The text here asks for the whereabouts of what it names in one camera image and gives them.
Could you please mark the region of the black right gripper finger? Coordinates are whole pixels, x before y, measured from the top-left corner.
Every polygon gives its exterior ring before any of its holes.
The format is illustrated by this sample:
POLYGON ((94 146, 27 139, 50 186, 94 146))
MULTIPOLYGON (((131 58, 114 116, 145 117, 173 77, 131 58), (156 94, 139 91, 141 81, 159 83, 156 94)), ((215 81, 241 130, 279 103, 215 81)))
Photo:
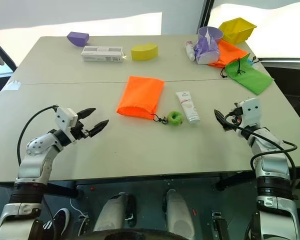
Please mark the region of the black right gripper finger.
POLYGON ((229 125, 225 122, 224 118, 222 117, 216 117, 217 121, 221 124, 222 128, 224 131, 228 131, 229 130, 229 125))
POLYGON ((215 118, 216 120, 219 122, 219 123, 225 123, 225 117, 224 115, 217 109, 214 110, 214 115, 215 115, 215 118))

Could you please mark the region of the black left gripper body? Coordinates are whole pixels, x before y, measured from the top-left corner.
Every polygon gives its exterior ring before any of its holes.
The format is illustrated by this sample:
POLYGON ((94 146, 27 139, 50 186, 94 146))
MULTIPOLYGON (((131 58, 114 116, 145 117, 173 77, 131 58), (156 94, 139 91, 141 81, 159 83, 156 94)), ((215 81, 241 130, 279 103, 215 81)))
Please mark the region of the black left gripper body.
POLYGON ((70 133, 74 138, 72 143, 76 143, 80 139, 86 139, 90 136, 90 132, 84 129, 84 124, 79 120, 76 122, 75 126, 70 128, 70 133))

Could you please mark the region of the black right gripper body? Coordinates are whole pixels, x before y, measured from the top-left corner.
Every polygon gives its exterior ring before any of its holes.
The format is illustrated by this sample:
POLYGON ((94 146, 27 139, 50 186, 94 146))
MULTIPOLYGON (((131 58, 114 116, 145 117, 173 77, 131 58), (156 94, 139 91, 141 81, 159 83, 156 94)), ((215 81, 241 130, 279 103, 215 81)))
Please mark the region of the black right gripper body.
POLYGON ((234 130, 240 126, 242 122, 243 109, 242 107, 236 107, 224 117, 225 127, 224 131, 234 130))

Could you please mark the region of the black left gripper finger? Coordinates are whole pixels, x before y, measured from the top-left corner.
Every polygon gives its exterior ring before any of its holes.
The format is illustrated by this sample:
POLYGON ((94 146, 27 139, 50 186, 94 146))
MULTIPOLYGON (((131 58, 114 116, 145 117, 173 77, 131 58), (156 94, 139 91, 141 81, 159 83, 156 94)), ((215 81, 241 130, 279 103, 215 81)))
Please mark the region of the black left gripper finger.
POLYGON ((96 124, 91 130, 88 131, 89 137, 92 138, 101 132, 109 123, 109 120, 104 120, 96 124))
POLYGON ((90 108, 81 110, 77 113, 77 119, 78 120, 85 119, 86 117, 91 115, 95 110, 96 110, 96 108, 94 108, 94 107, 90 107, 90 108))

